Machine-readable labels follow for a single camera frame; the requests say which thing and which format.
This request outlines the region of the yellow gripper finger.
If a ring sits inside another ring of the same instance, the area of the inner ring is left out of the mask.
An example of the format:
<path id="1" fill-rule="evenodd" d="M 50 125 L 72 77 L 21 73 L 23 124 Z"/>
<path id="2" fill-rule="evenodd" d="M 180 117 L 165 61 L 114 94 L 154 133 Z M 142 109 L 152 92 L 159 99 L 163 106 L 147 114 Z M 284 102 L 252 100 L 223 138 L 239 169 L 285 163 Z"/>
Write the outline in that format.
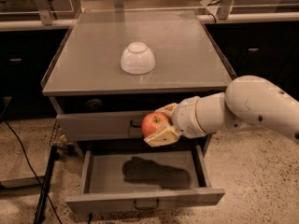
<path id="1" fill-rule="evenodd" d="M 156 109 L 156 112 L 163 113 L 166 115 L 169 119 L 173 118 L 174 112 L 177 109 L 178 104 L 177 103 L 172 103 L 169 105 L 165 105 L 163 107 L 160 107 Z"/>
<path id="2" fill-rule="evenodd" d="M 161 147 L 176 143 L 179 133 L 168 122 L 163 124 L 155 133 L 144 137 L 144 141 L 151 147 Z"/>

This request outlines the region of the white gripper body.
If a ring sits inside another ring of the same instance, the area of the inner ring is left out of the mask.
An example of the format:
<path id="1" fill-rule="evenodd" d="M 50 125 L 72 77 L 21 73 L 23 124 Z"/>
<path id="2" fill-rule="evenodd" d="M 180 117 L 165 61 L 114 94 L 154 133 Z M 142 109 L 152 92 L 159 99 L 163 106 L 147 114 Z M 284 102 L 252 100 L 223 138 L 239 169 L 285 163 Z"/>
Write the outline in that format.
<path id="1" fill-rule="evenodd" d="M 184 99 L 177 105 L 172 116 L 172 122 L 178 133 L 189 139 L 206 135 L 196 117 L 196 106 L 199 99 L 199 96 Z"/>

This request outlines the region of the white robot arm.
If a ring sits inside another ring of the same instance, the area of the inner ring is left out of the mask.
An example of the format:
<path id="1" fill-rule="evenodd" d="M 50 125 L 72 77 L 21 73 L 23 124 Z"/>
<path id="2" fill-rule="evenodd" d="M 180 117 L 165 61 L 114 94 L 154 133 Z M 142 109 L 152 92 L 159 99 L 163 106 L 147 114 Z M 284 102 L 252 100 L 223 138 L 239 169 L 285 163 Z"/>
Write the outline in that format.
<path id="1" fill-rule="evenodd" d="M 157 109 L 143 118 L 144 141 L 152 147 L 180 137 L 204 137 L 218 131 L 265 128 L 299 143 L 299 102 L 270 81 L 256 76 L 233 80 L 226 91 L 194 96 Z"/>

